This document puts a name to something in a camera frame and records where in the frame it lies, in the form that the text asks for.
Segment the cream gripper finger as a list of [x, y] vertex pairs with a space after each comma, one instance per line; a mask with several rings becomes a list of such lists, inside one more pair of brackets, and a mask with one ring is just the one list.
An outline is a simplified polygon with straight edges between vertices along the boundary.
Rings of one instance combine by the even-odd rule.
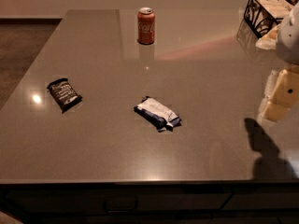
[[259, 119], [277, 122], [299, 102], [299, 68], [272, 70], [266, 80]]

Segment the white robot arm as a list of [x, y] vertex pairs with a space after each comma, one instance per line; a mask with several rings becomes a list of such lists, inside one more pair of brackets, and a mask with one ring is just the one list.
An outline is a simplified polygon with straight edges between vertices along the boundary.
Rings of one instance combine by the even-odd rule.
[[272, 70], [264, 88], [259, 120], [277, 122], [299, 102], [299, 4], [285, 16], [281, 24], [256, 42], [259, 49], [274, 49], [289, 66]]

